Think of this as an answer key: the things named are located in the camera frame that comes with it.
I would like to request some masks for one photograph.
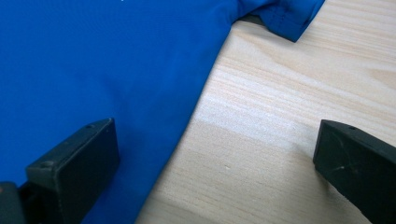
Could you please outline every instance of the blue cloth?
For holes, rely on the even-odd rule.
[[[113,117],[120,168],[85,223],[131,223],[183,134],[234,21],[296,41],[324,0],[0,1],[0,180]]]

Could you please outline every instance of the wooden table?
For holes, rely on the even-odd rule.
[[[369,223],[314,169],[321,119],[396,146],[394,0],[327,0],[295,44],[237,22],[136,223]]]

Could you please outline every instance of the shirt sleeve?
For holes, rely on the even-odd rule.
[[[271,32],[296,42],[315,18],[324,0],[279,0],[255,9]]]

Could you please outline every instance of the wooden tabletop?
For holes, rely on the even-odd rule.
[[[297,43],[237,22],[136,223],[369,223],[314,169],[321,119],[396,146],[396,1],[327,0]]]

